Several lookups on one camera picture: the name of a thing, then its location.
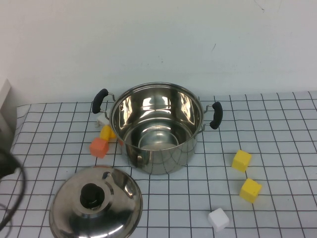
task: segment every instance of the black handle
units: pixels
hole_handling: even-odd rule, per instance
[[[94,183],[88,183],[81,189],[80,203],[85,208],[92,209],[98,207],[104,202],[104,199],[104,190]]]
[[[106,96],[108,96],[108,90],[106,90],[105,88],[97,93],[93,101],[93,114],[97,114],[100,112],[101,103],[103,103],[103,100]]]
[[[215,102],[212,105],[212,108],[214,109],[214,115],[213,115],[213,120],[210,122],[210,127],[216,130],[221,124],[223,111],[222,111],[222,106],[220,102]]]

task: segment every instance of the stainless steel pot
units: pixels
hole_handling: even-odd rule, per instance
[[[100,109],[104,97],[112,95],[109,117]],[[197,135],[205,129],[204,113],[213,107],[212,129],[222,120],[219,102],[203,110],[189,90],[171,83],[146,83],[129,89],[119,99],[106,89],[93,101],[93,113],[103,112],[129,162],[150,174],[166,174],[187,165],[194,154]]]

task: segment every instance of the black cable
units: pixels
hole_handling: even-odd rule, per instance
[[[19,194],[18,199],[16,200],[14,206],[12,207],[12,209],[10,209],[8,214],[5,216],[5,218],[0,223],[0,231],[2,231],[2,229],[7,225],[7,223],[9,221],[11,221],[14,213],[18,209],[18,207],[19,207],[19,205],[20,205],[20,203],[21,203],[21,201],[23,199],[23,196],[24,196],[24,193],[25,193],[25,190],[26,190],[26,174],[25,174],[25,171],[24,171],[23,166],[21,165],[21,163],[13,155],[11,155],[10,153],[6,152],[2,148],[0,148],[0,153],[5,156],[5,158],[7,159],[7,163],[8,164],[11,164],[15,168],[19,168],[21,170],[21,174],[22,174],[22,186],[21,186],[20,194]]]
[[[5,210],[8,209],[8,207],[4,206],[2,203],[0,203],[0,207],[4,208]],[[8,238],[9,235],[11,234],[11,231],[12,231],[12,220],[10,221],[9,230],[4,238]]]

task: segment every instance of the white wall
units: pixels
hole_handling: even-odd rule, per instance
[[[316,90],[316,0],[1,0],[15,104],[149,81],[198,95]]]

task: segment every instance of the pot handle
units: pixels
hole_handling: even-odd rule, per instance
[[[93,105],[92,105],[93,114],[97,114],[99,112],[105,113],[105,111],[101,110],[100,106],[103,103],[104,98],[108,95],[112,95],[112,99],[113,101],[115,101],[114,95],[112,93],[109,93],[108,90],[106,90],[105,88],[100,90],[99,93],[97,93],[97,95],[95,96],[93,100]]]
[[[206,128],[206,125],[209,125],[212,129],[216,130],[216,129],[218,129],[218,127],[221,124],[222,116],[223,116],[223,110],[222,110],[221,103],[215,102],[212,105],[207,105],[206,110],[204,111],[204,114],[209,111],[208,110],[209,107],[212,107],[214,109],[213,120],[209,124],[208,123],[203,124],[203,129],[198,131],[197,134],[203,132]]]
[[[220,102],[215,102],[212,105],[212,108],[214,109],[214,115],[213,115],[213,120],[210,122],[209,125],[212,129],[216,130],[221,124],[223,110],[222,110],[222,106]]]

